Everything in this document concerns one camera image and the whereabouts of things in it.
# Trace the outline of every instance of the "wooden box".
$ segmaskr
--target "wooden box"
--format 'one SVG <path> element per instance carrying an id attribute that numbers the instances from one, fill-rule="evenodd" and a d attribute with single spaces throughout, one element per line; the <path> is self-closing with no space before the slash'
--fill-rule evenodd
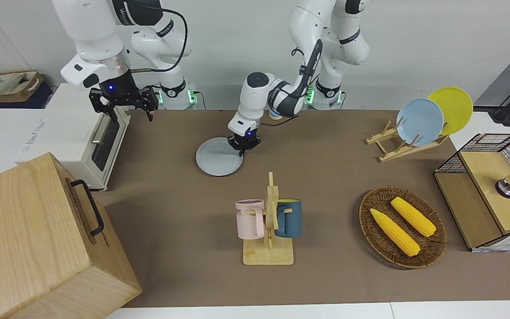
<path id="1" fill-rule="evenodd" d="M 465 172 L 435 172 L 438 185 L 468 248 L 510 252 L 510 198 L 495 189 L 510 174 L 501 152 L 459 152 Z"/>
<path id="2" fill-rule="evenodd" d="M 0 318 L 103 318 L 140 291 L 103 206 L 50 153 L 0 174 Z"/>

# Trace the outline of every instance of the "wicker basket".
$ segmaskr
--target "wicker basket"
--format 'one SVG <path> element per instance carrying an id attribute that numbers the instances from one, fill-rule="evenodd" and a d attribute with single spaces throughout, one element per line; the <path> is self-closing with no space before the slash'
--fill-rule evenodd
<path id="1" fill-rule="evenodd" d="M 436 232 L 430 237 L 424 237 L 412 227 L 392 206 L 391 200 L 400 196 L 417 208 L 428 218 Z M 375 208 L 389 216 L 421 247 L 421 252 L 414 257 L 407 256 L 377 225 L 370 209 Z M 363 234 L 373 249 L 389 262 L 405 268 L 422 268 L 438 261 L 446 248 L 446 231 L 444 224 L 435 210 L 417 194 L 395 186 L 383 186 L 371 190 L 359 206 L 359 222 Z"/>

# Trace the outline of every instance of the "corn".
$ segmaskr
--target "corn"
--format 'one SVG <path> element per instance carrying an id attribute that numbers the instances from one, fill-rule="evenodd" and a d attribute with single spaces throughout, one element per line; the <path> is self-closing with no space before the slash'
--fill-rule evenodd
<path id="1" fill-rule="evenodd" d="M 371 208 L 371 214 L 381 227 L 383 232 L 395 243 L 397 246 L 409 257 L 416 256 L 421 250 L 421 247 L 415 242 L 409 234 L 400 228 L 393 220 L 386 214 Z"/>
<path id="2" fill-rule="evenodd" d="M 436 231 L 436 226 L 404 199 L 397 196 L 391 201 L 391 205 L 421 235 L 429 237 Z"/>

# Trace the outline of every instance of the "box handle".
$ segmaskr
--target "box handle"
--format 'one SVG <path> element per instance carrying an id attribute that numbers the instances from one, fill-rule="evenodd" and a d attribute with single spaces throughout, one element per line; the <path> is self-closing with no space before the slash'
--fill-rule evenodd
<path id="1" fill-rule="evenodd" d="M 71 182 L 70 185 L 72 187 L 76 187 L 78 185 L 82 185 L 84 187 L 85 193 L 88 196 L 89 203 L 92 205 L 93 212 L 94 212 L 94 214 L 96 214 L 96 220 L 97 220 L 97 228 L 95 230 L 92 230 L 89 234 L 91 234 L 94 237 L 97 236 L 97 234 L 103 232 L 103 230 L 104 230 L 104 220 L 101 219 L 101 215 L 100 215 L 99 210 L 97 209 L 96 202 L 93 201 L 92 194 L 89 192 L 88 184 L 86 184 L 85 181 L 82 179 L 77 179 L 77 180 Z"/>

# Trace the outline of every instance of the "wooden shelf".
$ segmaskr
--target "wooden shelf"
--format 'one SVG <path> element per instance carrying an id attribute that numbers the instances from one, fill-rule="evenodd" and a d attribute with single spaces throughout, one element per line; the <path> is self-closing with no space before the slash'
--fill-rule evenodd
<path id="1" fill-rule="evenodd" d="M 501 232 L 468 173 L 434 174 L 468 248 L 501 237 Z"/>
<path id="2" fill-rule="evenodd" d="M 495 189 L 496 182 L 510 174 L 509 162 L 502 153 L 460 152 L 460 158 L 502 234 L 509 234 L 510 198 Z"/>

